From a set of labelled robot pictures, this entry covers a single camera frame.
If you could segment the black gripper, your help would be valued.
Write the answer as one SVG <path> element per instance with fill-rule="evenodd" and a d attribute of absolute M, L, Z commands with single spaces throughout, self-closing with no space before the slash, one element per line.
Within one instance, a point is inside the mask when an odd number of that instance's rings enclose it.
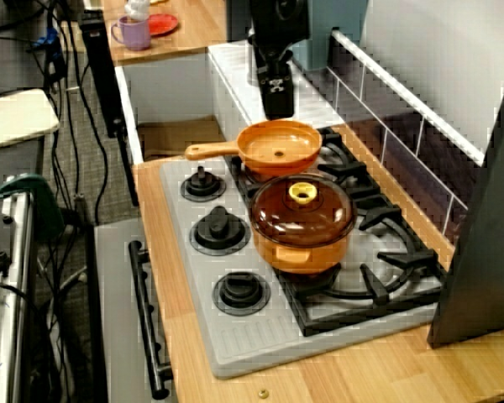
<path fill-rule="evenodd" d="M 279 62 L 289 47 L 310 37 L 306 0 L 249 1 L 255 39 L 265 63 Z M 260 94 L 267 118 L 290 118 L 294 114 L 294 88 L 287 62 L 260 69 Z"/>

